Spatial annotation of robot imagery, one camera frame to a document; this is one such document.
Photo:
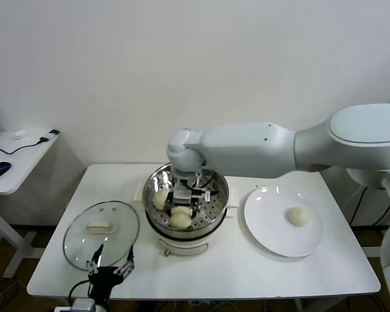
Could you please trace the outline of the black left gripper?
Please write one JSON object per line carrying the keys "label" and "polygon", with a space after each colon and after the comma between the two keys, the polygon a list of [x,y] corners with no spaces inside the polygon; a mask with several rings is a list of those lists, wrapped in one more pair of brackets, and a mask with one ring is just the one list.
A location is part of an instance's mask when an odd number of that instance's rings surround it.
{"label": "black left gripper", "polygon": [[100,266],[103,245],[86,262],[91,284],[89,297],[94,301],[109,301],[113,288],[123,282],[123,276],[133,271],[133,246],[130,247],[125,263],[117,267]]}

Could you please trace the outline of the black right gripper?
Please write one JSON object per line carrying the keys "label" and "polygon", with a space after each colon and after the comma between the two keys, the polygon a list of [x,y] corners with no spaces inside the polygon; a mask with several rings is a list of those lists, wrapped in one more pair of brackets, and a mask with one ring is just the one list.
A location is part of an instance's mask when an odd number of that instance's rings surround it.
{"label": "black right gripper", "polygon": [[188,207],[192,210],[191,220],[194,221],[200,212],[200,199],[197,197],[191,197],[189,200],[175,200],[174,195],[169,193],[164,203],[164,211],[168,218],[171,217],[172,208],[175,207]]}

